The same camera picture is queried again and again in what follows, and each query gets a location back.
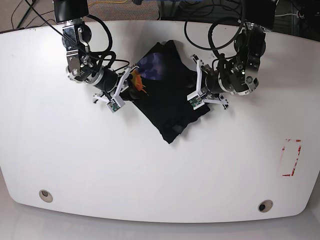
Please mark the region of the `black t-shirt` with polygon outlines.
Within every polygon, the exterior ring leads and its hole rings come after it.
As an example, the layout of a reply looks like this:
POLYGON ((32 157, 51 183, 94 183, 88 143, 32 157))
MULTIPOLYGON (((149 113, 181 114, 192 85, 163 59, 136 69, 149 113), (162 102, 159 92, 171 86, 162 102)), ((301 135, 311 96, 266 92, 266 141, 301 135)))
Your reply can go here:
POLYGON ((121 97, 133 102, 168 144, 210 111, 206 104, 194 110, 188 102, 197 73, 183 64, 173 40, 156 43, 136 66, 121 97))

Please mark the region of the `red tape rectangle marking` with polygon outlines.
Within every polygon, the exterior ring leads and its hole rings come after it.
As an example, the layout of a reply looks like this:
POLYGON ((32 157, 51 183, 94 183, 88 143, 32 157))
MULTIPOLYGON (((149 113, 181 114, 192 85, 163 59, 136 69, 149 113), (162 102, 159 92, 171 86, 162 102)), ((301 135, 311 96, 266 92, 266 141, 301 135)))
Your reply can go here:
POLYGON ((295 173, 302 148, 300 139, 286 139, 282 147, 279 172, 283 177, 292 177, 295 173))

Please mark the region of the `black tripod leg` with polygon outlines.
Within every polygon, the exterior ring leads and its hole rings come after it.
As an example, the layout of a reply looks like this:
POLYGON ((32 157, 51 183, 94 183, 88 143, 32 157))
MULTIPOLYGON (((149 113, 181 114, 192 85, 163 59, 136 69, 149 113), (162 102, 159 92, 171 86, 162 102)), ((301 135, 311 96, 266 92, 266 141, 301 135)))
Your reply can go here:
MULTIPOLYGON (((33 7, 37 2, 38 2, 37 0, 32 0, 30 5, 33 7)), ((22 18, 20 19, 19 23, 17 24, 17 27, 16 27, 17 29, 22 27, 23 23, 27 19, 31 10, 32 10, 32 8, 29 6, 28 9, 26 10, 26 12, 24 13, 24 15, 22 16, 22 18)))

